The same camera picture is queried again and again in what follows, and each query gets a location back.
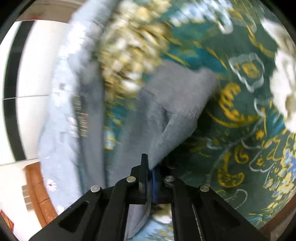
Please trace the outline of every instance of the metal screw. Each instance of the metal screw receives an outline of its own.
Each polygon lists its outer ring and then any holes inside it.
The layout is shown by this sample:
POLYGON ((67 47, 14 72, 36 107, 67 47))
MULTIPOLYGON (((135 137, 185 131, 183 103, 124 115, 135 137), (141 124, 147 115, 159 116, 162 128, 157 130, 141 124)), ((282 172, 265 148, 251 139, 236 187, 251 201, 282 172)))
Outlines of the metal screw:
POLYGON ((92 191, 92 192, 98 192, 98 191, 100 191, 100 187, 97 186, 97 185, 92 186, 92 187, 91 187, 91 191, 92 191))
POLYGON ((136 178, 133 177, 133 176, 129 176, 126 180, 127 180, 129 183, 133 183, 133 182, 136 180, 136 178))
POLYGON ((201 185, 200 186, 200 190, 202 192, 208 192, 210 190, 209 186, 208 185, 201 185))
POLYGON ((165 180, 170 183, 170 182, 173 182, 175 178, 173 176, 166 176, 165 180))

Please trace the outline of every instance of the brown wooden furniture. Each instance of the brown wooden furniture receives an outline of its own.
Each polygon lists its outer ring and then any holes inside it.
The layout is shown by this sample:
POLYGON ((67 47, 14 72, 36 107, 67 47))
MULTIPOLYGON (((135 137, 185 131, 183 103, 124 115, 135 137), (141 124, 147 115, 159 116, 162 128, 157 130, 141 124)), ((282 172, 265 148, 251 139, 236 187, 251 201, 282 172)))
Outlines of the brown wooden furniture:
POLYGON ((57 217, 57 213, 47 195, 40 171, 40 163, 36 162, 24 168, 27 188, 36 216, 43 228, 57 217))

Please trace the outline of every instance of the bolt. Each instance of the bolt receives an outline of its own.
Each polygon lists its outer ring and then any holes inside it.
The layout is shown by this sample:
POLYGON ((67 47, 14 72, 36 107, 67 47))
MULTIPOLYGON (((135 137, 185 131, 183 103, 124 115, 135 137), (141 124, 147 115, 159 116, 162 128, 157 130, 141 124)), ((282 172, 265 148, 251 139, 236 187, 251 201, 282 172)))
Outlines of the bolt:
POLYGON ((200 186, 200 190, 202 192, 208 192, 210 190, 209 186, 208 185, 201 185, 200 186))
POLYGON ((127 180, 129 183, 133 183, 133 182, 136 180, 136 178, 133 177, 133 176, 129 176, 126 180, 127 180))
POLYGON ((92 192, 98 192, 98 191, 100 191, 100 187, 97 186, 97 185, 92 186, 92 187, 91 187, 91 191, 92 191, 92 192))
POLYGON ((175 178, 173 176, 166 176, 165 180, 170 183, 170 182, 173 182, 175 178))

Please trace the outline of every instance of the red object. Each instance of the red object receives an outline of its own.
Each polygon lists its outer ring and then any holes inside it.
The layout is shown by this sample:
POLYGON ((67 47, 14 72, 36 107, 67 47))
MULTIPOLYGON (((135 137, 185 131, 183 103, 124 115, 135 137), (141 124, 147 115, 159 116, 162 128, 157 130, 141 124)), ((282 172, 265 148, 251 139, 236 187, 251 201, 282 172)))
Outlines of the red object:
POLYGON ((9 217, 7 217, 7 215, 2 210, 0 210, 0 214, 1 214, 2 218, 4 219, 4 222, 9 227, 10 231, 13 232, 13 227, 15 224, 9 219, 9 217))

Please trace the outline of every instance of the black stripe on floor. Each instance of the black stripe on floor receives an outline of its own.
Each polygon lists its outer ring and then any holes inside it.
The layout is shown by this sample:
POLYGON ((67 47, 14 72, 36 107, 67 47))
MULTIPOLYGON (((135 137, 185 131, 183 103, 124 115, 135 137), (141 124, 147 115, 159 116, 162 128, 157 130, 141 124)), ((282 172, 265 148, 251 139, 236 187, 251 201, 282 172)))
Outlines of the black stripe on floor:
POLYGON ((20 133, 17 125, 16 115, 16 92, 17 92, 17 74, 20 65, 20 59, 25 46, 26 39, 34 24, 34 21, 23 21, 15 35, 11 50, 7 60, 5 79, 4 79, 4 94, 3 97, 13 98, 3 100, 4 120, 6 131, 12 153, 16 161, 26 159, 20 133))

